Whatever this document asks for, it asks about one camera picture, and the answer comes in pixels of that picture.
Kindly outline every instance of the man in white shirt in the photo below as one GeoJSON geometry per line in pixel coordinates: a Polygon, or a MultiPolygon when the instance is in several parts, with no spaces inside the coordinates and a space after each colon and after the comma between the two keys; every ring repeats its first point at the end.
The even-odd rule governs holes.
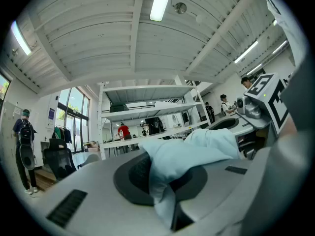
{"type": "Polygon", "coordinates": [[[234,105],[232,105],[229,101],[227,101],[226,99],[226,95],[225,94],[221,94],[220,96],[222,104],[221,104],[221,112],[224,116],[226,115],[231,115],[234,113],[234,105]]]}

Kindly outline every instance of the black chair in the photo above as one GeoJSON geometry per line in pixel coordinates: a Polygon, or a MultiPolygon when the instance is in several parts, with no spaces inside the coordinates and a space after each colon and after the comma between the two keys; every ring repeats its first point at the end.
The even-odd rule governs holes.
{"type": "Polygon", "coordinates": [[[57,181],[76,171],[71,150],[64,140],[49,139],[49,148],[44,149],[44,156],[57,181]]]}

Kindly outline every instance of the black vent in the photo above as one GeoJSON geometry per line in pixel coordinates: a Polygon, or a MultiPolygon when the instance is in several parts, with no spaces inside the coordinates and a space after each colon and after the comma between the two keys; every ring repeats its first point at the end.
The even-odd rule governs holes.
{"type": "Polygon", "coordinates": [[[47,216],[47,219],[64,228],[73,217],[86,195],[87,193],[84,191],[71,191],[71,193],[47,216]]]}

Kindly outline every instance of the shelf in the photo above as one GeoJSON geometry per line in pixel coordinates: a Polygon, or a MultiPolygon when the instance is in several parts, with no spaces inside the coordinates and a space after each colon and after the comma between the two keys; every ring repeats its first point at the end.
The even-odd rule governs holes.
{"type": "Polygon", "coordinates": [[[102,118],[107,118],[112,122],[119,122],[125,120],[134,120],[134,119],[146,119],[159,116],[166,116],[185,112],[193,107],[201,105],[200,102],[180,104],[180,105],[171,105],[171,106],[159,106],[153,108],[145,109],[134,109],[128,111],[121,111],[115,113],[102,113],[102,118]]]}
{"type": "Polygon", "coordinates": [[[188,131],[188,130],[190,130],[192,128],[199,127],[199,126],[201,126],[203,124],[206,124],[206,123],[208,123],[208,122],[207,121],[202,121],[202,122],[199,122],[199,123],[187,126],[187,127],[168,128],[167,131],[165,131],[165,132],[161,132],[161,133],[154,134],[154,135],[151,135],[151,136],[149,135],[149,136],[132,138],[130,140],[125,140],[125,141],[116,141],[116,142],[104,143],[104,144],[100,145],[100,148],[101,149],[104,149],[104,148],[115,148],[115,147],[131,145],[131,144],[137,144],[137,143],[143,141],[144,139],[148,139],[148,138],[159,139],[159,138],[163,138],[163,137],[166,137],[166,136],[171,136],[171,135],[178,134],[178,133],[183,133],[185,131],[188,131]]]}
{"type": "Polygon", "coordinates": [[[135,103],[156,100],[179,99],[194,89],[194,86],[135,86],[121,88],[106,88],[106,93],[111,103],[135,103]]]}

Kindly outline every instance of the wooden floor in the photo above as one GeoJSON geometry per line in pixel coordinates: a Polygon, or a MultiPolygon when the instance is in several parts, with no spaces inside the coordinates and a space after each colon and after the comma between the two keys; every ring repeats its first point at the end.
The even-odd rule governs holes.
{"type": "Polygon", "coordinates": [[[54,174],[47,172],[45,170],[42,170],[42,169],[35,170],[35,178],[36,178],[37,188],[42,191],[46,191],[57,182],[54,174]]]}

